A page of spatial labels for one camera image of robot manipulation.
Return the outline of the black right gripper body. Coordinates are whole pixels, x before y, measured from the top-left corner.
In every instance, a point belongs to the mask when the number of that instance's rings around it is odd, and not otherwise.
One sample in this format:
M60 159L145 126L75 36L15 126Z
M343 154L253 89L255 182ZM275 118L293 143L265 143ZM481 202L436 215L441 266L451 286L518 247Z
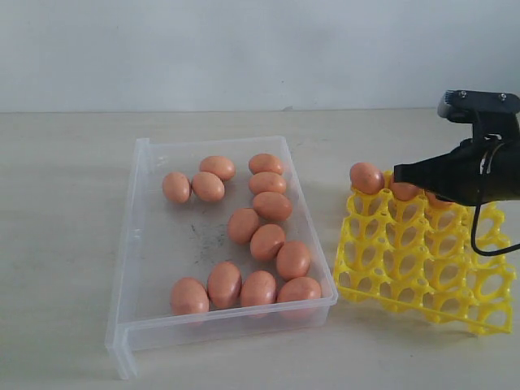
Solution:
M519 199L519 141L466 140L450 163L450 199L464 206Z

